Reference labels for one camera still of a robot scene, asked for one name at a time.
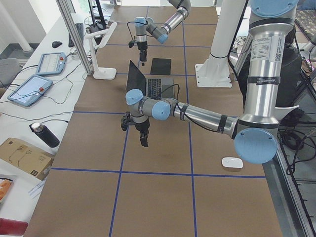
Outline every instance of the table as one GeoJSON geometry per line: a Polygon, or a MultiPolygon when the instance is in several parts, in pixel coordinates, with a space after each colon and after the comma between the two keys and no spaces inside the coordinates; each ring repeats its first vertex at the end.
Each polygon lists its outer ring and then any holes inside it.
{"type": "MultiPolygon", "coordinates": [[[[73,19],[76,23],[82,23],[85,17],[86,16],[79,14],[73,15],[73,19]]],[[[87,40],[84,41],[84,48],[88,53],[90,49],[87,40]]],[[[40,56],[43,53],[50,52],[65,52],[66,55],[68,55],[68,53],[70,52],[70,48],[68,48],[68,31],[61,17],[57,20],[51,31],[49,31],[49,33],[45,36],[38,48],[34,51],[33,55],[26,63],[25,67],[37,65],[39,63],[40,56]],[[61,41],[63,44],[58,48],[52,48],[51,43],[56,40],[61,41]]],[[[56,83],[60,81],[63,77],[65,77],[68,73],[70,73],[77,65],[79,65],[79,63],[80,61],[75,61],[72,60],[71,57],[68,57],[63,72],[57,76],[51,76],[49,78],[53,80],[53,83],[56,83]]],[[[22,71],[16,77],[13,83],[21,84],[30,75],[34,74],[35,71],[36,67],[22,71]]],[[[68,79],[73,83],[73,88],[67,100],[61,105],[56,104],[50,98],[42,97],[31,107],[22,107],[14,104],[13,102],[5,102],[7,101],[6,97],[11,93],[10,90],[7,90],[5,95],[0,99],[0,112],[12,116],[22,117],[25,119],[36,119],[52,114],[72,112],[84,84],[85,71],[83,66],[79,65],[78,68],[71,75],[68,76],[68,79]]],[[[72,84],[69,81],[64,79],[56,85],[52,86],[52,88],[47,91],[45,96],[52,97],[57,102],[62,102],[66,98],[66,95],[71,88],[72,84]]],[[[38,119],[35,121],[43,122],[48,119],[69,120],[71,118],[71,115],[72,113],[64,113],[59,116],[38,119]]],[[[12,118],[6,115],[1,115],[0,144],[2,144],[7,138],[14,137],[22,139],[55,155],[58,151],[59,146],[56,148],[50,148],[40,138],[38,138],[35,134],[31,132],[29,124],[35,121],[24,121],[19,118],[12,118]]],[[[49,127],[49,129],[59,138],[59,140],[62,140],[68,124],[62,121],[50,121],[45,123],[45,125],[49,127]]],[[[19,170],[18,168],[10,165],[9,163],[1,159],[0,174],[10,175],[14,179],[14,184],[12,185],[8,193],[7,199],[5,200],[3,206],[0,208],[0,216],[2,218],[29,222],[39,196],[32,199],[28,195],[28,191],[31,190],[35,185],[37,185],[40,180],[19,170]]]]}
{"type": "MultiPolygon", "coordinates": [[[[149,147],[133,128],[122,132],[120,118],[129,49],[126,22],[151,16],[163,23],[173,7],[116,7],[121,21],[97,54],[100,67],[116,68],[113,81],[87,77],[52,170],[25,237],[282,236],[261,165],[224,169],[221,159],[236,156],[233,140],[175,118],[151,119],[149,147]]],[[[164,45],[149,39],[152,58],[171,58],[179,100],[222,114],[242,114],[236,82],[228,88],[197,88],[195,69],[209,56],[215,8],[192,8],[164,45]]]]}

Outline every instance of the laptop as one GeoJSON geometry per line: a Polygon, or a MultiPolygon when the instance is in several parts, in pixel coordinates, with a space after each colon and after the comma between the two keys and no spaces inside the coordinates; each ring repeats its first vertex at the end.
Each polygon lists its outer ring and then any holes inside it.
{"type": "Polygon", "coordinates": [[[126,83],[126,91],[139,89],[144,96],[154,99],[175,98],[172,78],[146,78],[130,60],[126,83]]]}

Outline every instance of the keyboard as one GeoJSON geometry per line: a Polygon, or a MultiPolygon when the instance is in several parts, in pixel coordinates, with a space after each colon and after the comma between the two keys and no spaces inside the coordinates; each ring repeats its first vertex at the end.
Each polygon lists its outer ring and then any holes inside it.
{"type": "MultiPolygon", "coordinates": [[[[83,42],[83,36],[84,36],[83,23],[75,23],[75,25],[76,25],[77,31],[79,33],[79,37],[81,39],[81,42],[83,42]]],[[[68,39],[68,47],[69,48],[70,47],[74,47],[75,44],[74,44],[73,40],[71,39],[70,34],[68,34],[68,37],[69,37],[69,39],[68,39]]]]}
{"type": "Polygon", "coordinates": [[[147,96],[159,100],[161,99],[161,79],[148,79],[147,96]]]}

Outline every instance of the tablet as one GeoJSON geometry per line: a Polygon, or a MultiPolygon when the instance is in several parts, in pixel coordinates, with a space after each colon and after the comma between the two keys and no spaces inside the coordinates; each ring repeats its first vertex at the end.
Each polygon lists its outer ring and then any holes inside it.
{"type": "Polygon", "coordinates": [[[41,55],[36,74],[40,76],[60,74],[66,63],[66,55],[59,53],[44,53],[41,55]]]}
{"type": "Polygon", "coordinates": [[[19,105],[34,104],[52,86],[53,81],[39,75],[32,75],[23,82],[7,99],[19,105]]]}

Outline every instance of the white computer mouse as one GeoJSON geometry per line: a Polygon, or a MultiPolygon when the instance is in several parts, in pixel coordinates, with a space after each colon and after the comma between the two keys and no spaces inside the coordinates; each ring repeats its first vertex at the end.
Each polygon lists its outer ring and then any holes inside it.
{"type": "Polygon", "coordinates": [[[243,168],[242,160],[236,157],[224,157],[222,165],[227,168],[243,168]]]}

